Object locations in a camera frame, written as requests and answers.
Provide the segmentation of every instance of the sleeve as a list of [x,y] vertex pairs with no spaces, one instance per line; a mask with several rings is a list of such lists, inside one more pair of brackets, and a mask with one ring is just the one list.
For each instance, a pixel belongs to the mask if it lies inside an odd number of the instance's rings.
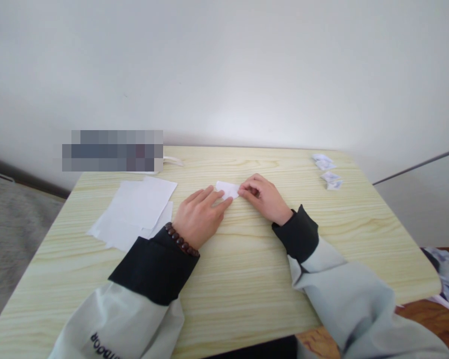
[[170,358],[184,323],[178,295],[197,261],[164,228],[138,237],[110,282],[71,316],[49,358]]
[[318,234],[300,206],[282,227],[293,288],[306,293],[343,359],[449,358],[449,349],[420,324],[394,313],[394,291],[367,266],[347,263]]

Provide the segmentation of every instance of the hand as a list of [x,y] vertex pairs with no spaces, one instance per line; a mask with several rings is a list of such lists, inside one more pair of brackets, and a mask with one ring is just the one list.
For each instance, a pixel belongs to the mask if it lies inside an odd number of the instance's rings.
[[215,192],[213,189],[210,185],[185,199],[180,204],[173,221],[176,232],[196,250],[216,233],[225,216],[225,210],[233,202],[233,198],[228,197],[220,204],[213,206],[214,202],[224,194],[222,190]]
[[262,216],[282,226],[293,216],[276,187],[266,178],[254,174],[239,186],[238,194],[247,199]]

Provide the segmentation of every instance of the stack of white paper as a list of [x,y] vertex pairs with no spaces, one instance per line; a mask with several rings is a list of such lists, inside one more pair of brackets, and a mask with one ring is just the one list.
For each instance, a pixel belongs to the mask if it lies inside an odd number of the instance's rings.
[[154,177],[122,181],[106,211],[87,234],[128,252],[138,236],[150,239],[169,221],[177,183]]

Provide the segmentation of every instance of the black cuff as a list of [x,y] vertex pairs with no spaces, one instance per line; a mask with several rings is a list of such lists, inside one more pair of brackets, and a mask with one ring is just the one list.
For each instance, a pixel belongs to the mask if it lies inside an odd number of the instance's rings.
[[273,223],[274,233],[278,236],[286,248],[286,252],[299,263],[308,259],[318,246],[318,225],[306,213],[303,205],[298,212],[282,227]]
[[178,298],[198,259],[182,252],[162,228],[150,240],[138,237],[108,280],[167,306]]

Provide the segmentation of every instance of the floor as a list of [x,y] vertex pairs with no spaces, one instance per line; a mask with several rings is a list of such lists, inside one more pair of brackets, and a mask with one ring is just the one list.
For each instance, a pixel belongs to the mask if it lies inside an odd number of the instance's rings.
[[[449,310],[427,300],[409,303],[396,308],[396,313],[418,322],[435,333],[449,348]],[[338,347],[324,327],[296,335],[320,359],[338,359]]]
[[0,178],[0,313],[63,202]]

